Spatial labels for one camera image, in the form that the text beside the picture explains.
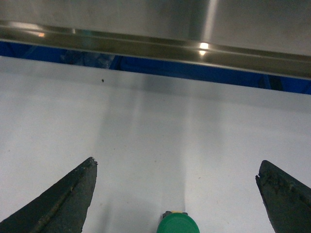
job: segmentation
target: white surface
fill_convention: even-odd
[[[87,233],[155,233],[166,210],[273,233],[261,161],[311,186],[309,95],[4,57],[0,83],[0,221],[89,156]]]

